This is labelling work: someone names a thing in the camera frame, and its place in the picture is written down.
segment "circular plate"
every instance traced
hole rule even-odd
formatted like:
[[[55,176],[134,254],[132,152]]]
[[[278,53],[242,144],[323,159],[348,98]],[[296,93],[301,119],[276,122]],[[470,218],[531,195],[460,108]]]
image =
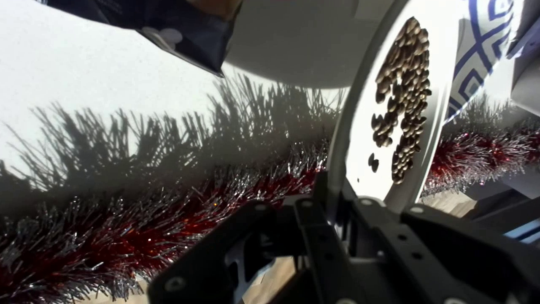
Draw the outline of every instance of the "circular plate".
[[[374,140],[374,115],[387,113],[387,102],[377,103],[377,76],[396,39],[409,19],[416,17],[429,32],[429,81],[433,95],[428,98],[428,117],[421,135],[421,151],[414,156],[414,166],[402,184],[392,179],[394,152],[402,137],[401,125],[394,130],[394,144],[379,147]],[[330,156],[330,191],[343,193],[352,184],[359,198],[384,201],[391,210],[401,211],[414,205],[421,193],[446,119],[453,86],[460,37],[460,5],[456,2],[397,0],[386,15],[357,80],[345,103]],[[370,157],[379,161],[374,171]]]

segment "red tinsel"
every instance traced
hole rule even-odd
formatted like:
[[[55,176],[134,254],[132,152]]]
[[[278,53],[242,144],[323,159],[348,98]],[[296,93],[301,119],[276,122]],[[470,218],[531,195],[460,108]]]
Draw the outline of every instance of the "red tinsel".
[[[154,277],[247,201],[279,206],[288,195],[311,191],[323,162],[305,154],[267,173],[217,171],[190,195],[121,196],[109,208],[75,198],[63,213],[43,210],[0,238],[0,303],[72,303],[95,291],[129,298],[141,291],[136,276]]]
[[[505,174],[517,174],[524,166],[537,164],[539,157],[539,130],[500,135],[465,132],[441,140],[424,188],[426,193],[438,193],[483,184]]]

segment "coffee bean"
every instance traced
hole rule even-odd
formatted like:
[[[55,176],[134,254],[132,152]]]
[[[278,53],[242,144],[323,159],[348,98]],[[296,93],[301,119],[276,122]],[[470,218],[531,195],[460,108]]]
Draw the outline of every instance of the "coffee bean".
[[[384,135],[387,135],[387,134],[391,134],[392,130],[394,130],[394,122],[384,122],[380,132],[382,132]]]
[[[392,86],[380,86],[380,91],[382,91],[384,95],[389,95],[391,90],[392,90]]]
[[[404,183],[404,178],[396,173],[396,174],[392,174],[392,181],[394,181],[396,184],[402,184],[402,183]]]
[[[377,144],[377,147],[384,147],[386,142],[387,142],[387,137],[379,137],[375,144]]]
[[[418,112],[424,112],[426,108],[428,108],[428,102],[423,100],[423,102],[418,105],[416,110],[418,110]]]
[[[406,103],[399,103],[397,113],[402,115],[406,112]]]
[[[407,144],[406,147],[411,147],[411,146],[414,146],[416,142],[411,140],[411,139],[407,139],[406,144]]]
[[[394,105],[389,103],[389,112],[391,113],[399,113],[399,105],[397,103],[394,103]]]
[[[416,129],[409,129],[407,134],[406,134],[407,139],[414,139],[416,135],[418,135]]]
[[[423,66],[423,61],[414,61],[414,70],[421,70],[421,66]]]
[[[406,37],[406,32],[401,31],[396,41],[402,41],[404,37]]]
[[[409,24],[407,29],[406,29],[406,34],[407,34],[409,37],[416,37],[416,36],[421,34],[421,29],[419,29],[416,24]]]
[[[406,146],[404,152],[409,154],[413,151],[413,146]]]
[[[389,64],[392,68],[396,68],[401,59],[402,59],[402,49],[397,48],[397,49],[391,51]]]
[[[384,130],[384,127],[380,127],[379,130],[375,130],[374,135],[375,135],[377,139],[374,139],[374,140],[379,142],[379,139],[380,139],[380,137],[387,137],[387,134],[389,134],[389,130]]]
[[[379,171],[380,161],[375,157],[375,154],[370,156],[369,166],[372,167],[374,173]]]
[[[392,146],[392,142],[394,142],[392,137],[387,137],[386,142],[384,142],[384,147]]]
[[[421,31],[419,41],[423,43],[423,46],[429,48],[429,36],[428,36],[428,32],[423,34],[423,31]]]
[[[421,78],[416,78],[414,81],[413,81],[413,85],[416,86],[416,88],[419,88],[419,85],[421,85]]]
[[[414,103],[409,103],[409,107],[406,108],[406,115],[416,115],[418,113],[418,110],[414,108]]]
[[[372,117],[372,129],[379,130],[382,127],[384,117],[382,115],[374,115]]]
[[[413,32],[416,29],[416,24],[413,21],[406,22],[406,34]]]
[[[429,34],[428,29],[423,29],[419,34],[419,41],[428,43],[429,41]]]
[[[406,171],[402,169],[399,171],[399,181],[404,181],[404,178],[406,178]]]
[[[404,93],[404,88],[402,88],[402,86],[394,86],[394,88],[392,88],[392,95],[394,95],[394,97],[399,98],[399,97],[402,97],[402,93]]]
[[[407,83],[411,78],[416,78],[416,71],[406,70],[404,71],[404,83]]]
[[[416,81],[418,78],[413,75],[413,76],[409,76],[409,78],[406,78],[406,86],[411,86],[411,88],[414,88],[413,85],[414,85],[414,81]]]
[[[386,115],[386,124],[394,125],[394,120],[397,120],[397,119],[399,119],[399,113],[396,113],[396,112],[387,112],[387,115]]]
[[[404,154],[404,157],[396,164],[396,173],[402,173],[402,171],[404,171],[404,166],[406,166],[404,159],[406,159],[406,154]]]
[[[411,157],[411,159],[414,159],[414,157],[416,157],[416,154],[418,154],[418,152],[416,152],[416,146],[411,146],[411,149],[409,149],[409,152],[407,152],[407,154],[409,154],[409,157]]]
[[[402,120],[402,129],[409,130],[411,129],[411,122],[407,120],[407,117]]]
[[[402,73],[402,70],[397,70],[396,71],[396,83],[397,85],[402,85],[402,81],[404,81],[404,76],[402,76],[404,73]]]
[[[374,142],[377,144],[377,147],[384,147],[384,137],[382,135],[374,134]]]
[[[392,78],[386,76],[380,83],[382,91],[386,91],[384,88],[391,88],[391,85],[394,83]]]
[[[402,157],[401,162],[397,164],[397,171],[404,171],[407,167],[407,157]]]
[[[416,27],[421,27],[421,22],[416,17],[407,19],[407,24],[413,24]]]
[[[424,134],[424,130],[421,129],[421,130],[414,130],[414,137],[418,139],[418,137],[421,137]]]
[[[386,93],[382,93],[382,91],[377,91],[377,93],[375,93],[375,102],[377,102],[377,103],[386,102],[386,98],[387,98],[387,95],[386,95]]]
[[[380,85],[380,83],[386,80],[386,76],[387,76],[387,75],[386,75],[386,73],[387,73],[387,70],[389,70],[389,68],[387,68],[387,64],[384,64],[384,68],[382,68],[382,70],[379,71],[379,75],[377,75],[377,80],[375,80],[375,81],[377,81],[377,85]]]
[[[414,56],[423,56],[424,53],[426,53],[426,46],[418,41]]]
[[[426,117],[418,117],[416,119],[416,129],[423,129],[426,125],[428,119]]]

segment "tinsel garland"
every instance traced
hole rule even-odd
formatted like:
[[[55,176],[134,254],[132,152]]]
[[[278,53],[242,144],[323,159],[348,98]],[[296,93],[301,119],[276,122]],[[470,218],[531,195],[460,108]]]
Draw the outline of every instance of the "tinsel garland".
[[[50,146],[21,139],[31,174],[0,171],[0,200],[38,210],[2,222],[0,303],[129,298],[137,276],[151,281],[244,203],[310,193],[338,107],[245,78],[220,90],[212,127],[202,115],[181,129],[171,117],[121,112],[105,124],[94,112],[38,110]],[[539,147],[534,124],[487,129],[470,117],[441,140],[426,193],[519,173],[539,162]]]

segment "coffee beans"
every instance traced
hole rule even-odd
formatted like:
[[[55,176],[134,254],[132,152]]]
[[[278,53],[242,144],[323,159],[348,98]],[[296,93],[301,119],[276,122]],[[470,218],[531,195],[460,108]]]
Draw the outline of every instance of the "coffee beans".
[[[370,167],[374,173],[379,171],[379,159],[375,159],[375,154],[370,156]]]
[[[404,130],[392,159],[396,184],[404,183],[407,171],[414,166],[414,156],[423,151],[421,137],[428,120],[423,112],[431,95],[429,32],[413,17],[402,27],[377,76],[375,102],[387,102],[387,113],[372,119],[377,147],[392,146],[396,127]]]

